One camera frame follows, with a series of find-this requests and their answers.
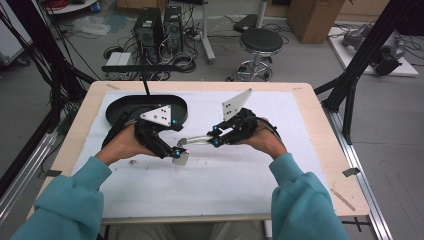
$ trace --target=desktop computer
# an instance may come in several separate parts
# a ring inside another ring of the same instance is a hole
[[[163,25],[168,53],[183,51],[183,26],[181,20],[181,7],[168,6],[165,8]]]
[[[163,25],[159,8],[143,8],[134,25],[134,36],[142,47],[143,57],[150,63],[161,62],[160,45],[164,41]]]

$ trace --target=teal long-sleeve shirt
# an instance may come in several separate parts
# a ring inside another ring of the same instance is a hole
[[[303,173],[290,153],[270,165],[278,187],[272,196],[273,239],[348,239],[331,198],[313,173]],[[74,176],[56,177],[34,204],[34,214],[12,239],[96,239],[103,213],[97,189],[111,171],[90,157]]]

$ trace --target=gray floor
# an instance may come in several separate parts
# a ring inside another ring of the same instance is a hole
[[[103,51],[122,45],[125,42],[122,38],[131,37],[130,30],[134,25],[131,18],[125,19],[114,13],[112,5],[97,15],[110,21],[112,16],[114,18],[114,28],[106,37],[88,39],[93,36],[78,34],[69,38],[103,79],[105,74],[100,69],[106,63]],[[92,13],[82,10],[64,14],[58,20],[66,27],[65,24],[73,19],[87,14]],[[228,19],[210,19],[210,29],[223,22]],[[266,19],[265,23],[286,27],[283,19]],[[235,32],[221,32],[231,28],[231,24],[219,25],[215,34],[236,35]],[[283,35],[289,43],[273,57],[273,81],[307,82],[318,87],[342,73],[343,68],[327,42],[303,45],[291,33]],[[415,40],[424,46],[424,41]],[[238,38],[210,38],[210,41],[217,56],[215,64],[207,64],[199,45],[196,70],[189,74],[172,73],[168,81],[222,82],[240,62],[251,58],[240,48]],[[77,68],[94,77],[74,51],[71,51],[71,57]],[[424,60],[408,53],[405,58],[410,63],[424,64]],[[416,70],[420,75],[415,78],[362,76],[357,86],[353,115],[352,141],[394,239],[422,239],[424,236],[424,69],[417,66]],[[323,100],[327,95],[324,93],[318,98]],[[0,174],[3,174],[48,112],[49,88],[34,65],[13,64],[0,72],[0,96]],[[0,226],[0,238],[8,238],[25,221],[42,182],[37,178],[31,181],[8,219]],[[352,239],[374,238],[372,229],[367,226],[362,227],[362,232],[356,226],[346,225],[346,229]]]

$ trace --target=hand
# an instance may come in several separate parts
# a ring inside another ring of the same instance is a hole
[[[286,154],[287,149],[280,140],[262,123],[258,123],[255,133],[248,139],[241,140],[238,144],[248,144],[254,149],[264,152],[276,159],[277,157]]]
[[[138,143],[134,135],[134,124],[131,124],[100,150],[96,157],[109,166],[116,161],[138,154],[155,156],[149,149]]]

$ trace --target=black plate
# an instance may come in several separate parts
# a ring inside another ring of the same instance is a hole
[[[182,125],[187,119],[187,103],[175,95],[129,95],[112,102],[106,109],[106,119],[112,126],[124,112],[138,119],[144,112],[171,105],[171,119]]]

